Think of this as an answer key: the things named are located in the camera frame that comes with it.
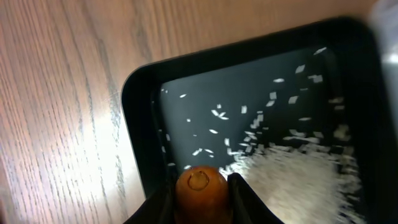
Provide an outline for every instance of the black tray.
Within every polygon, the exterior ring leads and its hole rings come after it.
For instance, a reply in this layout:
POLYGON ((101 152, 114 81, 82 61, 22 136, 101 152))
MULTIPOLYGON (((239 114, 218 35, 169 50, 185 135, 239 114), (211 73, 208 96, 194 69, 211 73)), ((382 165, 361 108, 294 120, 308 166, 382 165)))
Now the black tray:
MULTIPOLYGON (((339 119, 345 120, 356 149, 369 220, 398 222, 394 129, 376 44, 358 21, 331 19, 146 65, 127 79, 122 105, 147 197, 166 179, 176 179, 187 165, 224 167, 233 162, 223 139, 237 145, 234 139, 242 139, 256 111, 263 110, 265 117, 272 117, 266 121, 266 126, 273 127, 270 139, 281 139, 288 129, 308 129, 298 122, 301 117, 311 116, 311 130, 325 133, 333 132, 339 119), (314 55, 324 47, 324 52, 314 55), (303 64, 301 75, 322 73, 328 88, 314 85, 311 79, 291 78, 303 64), (285 82, 274 83, 278 78, 285 82), (268 108, 270 91, 278 93, 278 100, 268 108), (304 109, 287 104, 294 95, 307 102, 304 109), (345 114, 334 118, 325 99, 338 96, 345 98, 345 114), (210 110, 217 104, 227 112, 233 128, 226 120, 214 119, 210 110), (248 107, 247 114, 241 114, 242 105, 248 107), (214 151, 214 158, 193 157, 199 147, 214 151)), ((332 139, 324 141, 335 144, 332 139)))

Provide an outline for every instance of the white rice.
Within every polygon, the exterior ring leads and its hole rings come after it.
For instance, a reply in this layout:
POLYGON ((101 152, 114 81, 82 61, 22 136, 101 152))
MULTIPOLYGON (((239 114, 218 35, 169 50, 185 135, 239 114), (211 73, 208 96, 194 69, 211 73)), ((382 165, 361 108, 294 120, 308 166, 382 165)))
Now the white rice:
POLYGON ((275 100, 270 100, 270 101, 268 101, 266 106, 272 106, 272 105, 274 105, 274 103, 275 103, 275 100))
POLYGON ((350 223, 350 220, 364 223, 343 196, 360 188, 359 178, 352 174, 339 175, 337 164, 342 161, 341 156, 317 152, 324 148, 312 143, 300 150, 275 144, 267 149, 259 146, 252 156, 235 156, 236 162, 225 169, 220 167, 220 173, 241 174, 285 224, 350 223))
POLYGON ((320 83, 323 82, 323 77, 321 75, 317 75, 314 79, 313 79, 314 83, 320 83))
POLYGON ((292 96, 289 98, 289 104, 295 104, 299 96, 292 96))
POLYGON ((343 97, 337 97, 337 98, 329 100, 329 103, 342 103, 343 101, 344 101, 343 97))
POLYGON ((309 120, 311 120, 311 118, 300 118, 300 119, 298 119, 299 121, 309 121, 309 120))
POLYGON ((253 147, 252 146, 248 146, 246 147, 245 152, 250 153, 252 151, 253 147))
POLYGON ((302 73, 304 71, 305 65, 300 65, 296 68, 296 74, 302 73))
POLYGON ((202 152, 203 149, 199 148, 195 152, 192 153, 193 156, 197 156, 200 152, 202 152))
POLYGON ((211 110, 211 112, 214 114, 214 116, 219 116, 217 110, 211 110))
POLYGON ((314 55, 317 55, 317 54, 323 52, 323 51, 326 50, 326 49, 327 49, 326 47, 323 47, 323 48, 321 48, 321 49, 318 49, 318 50, 314 53, 314 55))
POLYGON ((305 137, 305 133, 300 133, 296 129, 290 129, 289 132, 294 136, 305 137))
POLYGON ((285 80, 283 78, 277 78, 274 80, 275 83, 281 83, 284 82, 285 80))
POLYGON ((263 122, 264 121, 264 115, 263 114, 257 115, 257 120, 260 121, 260 122, 263 122))
POLYGON ((314 131, 314 132, 313 132, 313 135, 314 135, 315 137, 317 137, 317 138, 323 138, 322 132, 319 132, 319 131, 314 131))
POLYGON ((242 114, 245 114, 245 113, 247 113, 248 112, 248 107, 247 106, 242 106, 242 108, 241 108, 241 113, 242 114))
POLYGON ((335 106, 335 110, 343 110, 345 109, 344 105, 335 106))
POLYGON ((276 100, 276 92, 271 92, 271 93, 269 93, 269 98, 270 98, 271 100, 276 100))
POLYGON ((229 146, 229 138, 224 139, 224 144, 225 144, 225 146, 229 146))

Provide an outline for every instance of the scattered rice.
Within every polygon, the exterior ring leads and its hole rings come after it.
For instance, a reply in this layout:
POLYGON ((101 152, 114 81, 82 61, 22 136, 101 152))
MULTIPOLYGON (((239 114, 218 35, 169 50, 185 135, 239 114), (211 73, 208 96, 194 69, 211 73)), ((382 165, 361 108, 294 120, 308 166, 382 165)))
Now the scattered rice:
POLYGON ((252 151, 253 147, 252 146, 248 146, 246 147, 245 152, 250 153, 252 151))
POLYGON ((342 103, 344 101, 343 97, 336 97, 334 99, 329 100, 329 103, 342 103))
POLYGON ((269 98, 271 100, 276 100, 276 92, 269 93, 269 98))
POLYGON ((295 104, 299 96, 292 96, 289 98, 289 104, 295 104))
POLYGON ((314 131, 314 132, 313 132, 313 135, 314 135, 315 137, 317 137, 317 138, 323 138, 322 132, 319 132, 319 131, 314 131))
POLYGON ((283 78, 277 78, 274 80, 275 83, 281 83, 284 82, 285 80, 283 78))
POLYGON ((323 82, 323 77, 321 75, 317 75, 314 79, 313 79, 314 83, 321 83, 323 82))
POLYGON ((266 105, 266 106, 272 106, 272 105, 274 105, 274 103, 275 103, 275 101, 274 101, 274 100, 270 100, 270 101, 268 101, 268 103, 267 103, 267 105, 266 105))
POLYGON ((305 137, 305 133, 300 133, 300 132, 298 132, 296 129, 290 129, 289 132, 290 132, 291 134, 293 134, 294 136, 305 137))
POLYGON ((335 106, 335 110, 343 110, 345 109, 344 105, 335 106))
POLYGON ((298 119, 299 121, 309 121, 309 120, 311 120, 311 118, 300 118, 300 119, 298 119))
POLYGON ((226 149, 226 153, 227 153, 229 156, 236 156, 236 155, 241 155, 241 154, 242 154, 242 152, 233 152, 232 149, 231 149, 230 147, 226 149))
POLYGON ((217 110, 211 110, 211 112, 214 114, 214 116, 219 116, 217 110))
POLYGON ((312 142, 315 144, 319 144, 319 139, 313 138, 313 137, 303 138, 303 137, 298 137, 298 136, 286 136, 283 138, 283 140, 292 140, 292 139, 298 139, 298 140, 303 140, 303 141, 308 141, 308 142, 312 142))
POLYGON ((305 65, 300 65, 296 68, 296 74, 304 71, 305 65))
POLYGON ((225 146, 229 146, 229 138, 224 139, 224 144, 225 144, 225 146))
POLYGON ((324 50, 326 50, 326 47, 323 47, 323 48, 321 48, 321 49, 318 49, 318 50, 314 53, 314 55, 317 55, 317 54, 323 52, 324 50))
POLYGON ((199 148, 195 152, 192 153, 193 156, 197 156, 200 152, 202 152, 203 149, 199 148))
POLYGON ((349 141, 351 136, 347 135, 349 128, 346 124, 340 124, 336 131, 333 133, 333 136, 341 141, 349 141))
POLYGON ((263 122, 264 121, 264 115, 263 114, 257 115, 257 120, 260 121, 260 122, 263 122))
POLYGON ((245 114, 245 113, 247 113, 248 112, 248 107, 247 106, 242 106, 242 108, 241 108, 241 113, 242 114, 245 114))

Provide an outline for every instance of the wood grain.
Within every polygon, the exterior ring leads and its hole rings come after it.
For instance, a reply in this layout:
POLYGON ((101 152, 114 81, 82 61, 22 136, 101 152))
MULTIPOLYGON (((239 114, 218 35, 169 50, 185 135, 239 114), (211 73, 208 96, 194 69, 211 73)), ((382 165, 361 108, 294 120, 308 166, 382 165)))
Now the wood grain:
POLYGON ((0 190, 9 223, 122 223, 144 201, 120 91, 138 66, 374 0, 0 0, 0 190))

